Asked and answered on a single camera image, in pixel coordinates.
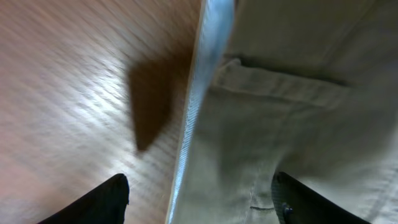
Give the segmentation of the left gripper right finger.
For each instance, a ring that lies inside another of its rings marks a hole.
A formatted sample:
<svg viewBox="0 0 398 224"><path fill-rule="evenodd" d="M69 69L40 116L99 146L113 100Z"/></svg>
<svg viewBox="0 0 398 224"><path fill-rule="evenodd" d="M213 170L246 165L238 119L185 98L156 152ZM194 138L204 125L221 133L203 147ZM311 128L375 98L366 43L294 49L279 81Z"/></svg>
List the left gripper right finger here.
<svg viewBox="0 0 398 224"><path fill-rule="evenodd" d="M280 224L370 224L285 172L273 176L271 196Z"/></svg>

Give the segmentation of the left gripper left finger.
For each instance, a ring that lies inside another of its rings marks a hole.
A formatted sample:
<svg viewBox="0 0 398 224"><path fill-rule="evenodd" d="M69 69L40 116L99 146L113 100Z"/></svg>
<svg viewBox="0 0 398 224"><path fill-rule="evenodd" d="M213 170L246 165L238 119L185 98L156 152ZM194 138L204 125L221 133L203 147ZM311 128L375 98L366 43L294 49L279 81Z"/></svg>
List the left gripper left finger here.
<svg viewBox="0 0 398 224"><path fill-rule="evenodd" d="M128 179L116 174L38 224L123 224L128 203Z"/></svg>

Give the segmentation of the khaki shorts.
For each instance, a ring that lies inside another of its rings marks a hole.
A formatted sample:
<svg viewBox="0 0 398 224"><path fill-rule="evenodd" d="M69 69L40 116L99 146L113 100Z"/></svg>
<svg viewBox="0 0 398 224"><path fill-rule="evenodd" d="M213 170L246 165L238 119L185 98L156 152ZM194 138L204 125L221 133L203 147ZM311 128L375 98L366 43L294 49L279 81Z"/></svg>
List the khaki shorts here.
<svg viewBox="0 0 398 224"><path fill-rule="evenodd" d="M397 2L205 1L167 223L280 223L285 172L397 222Z"/></svg>

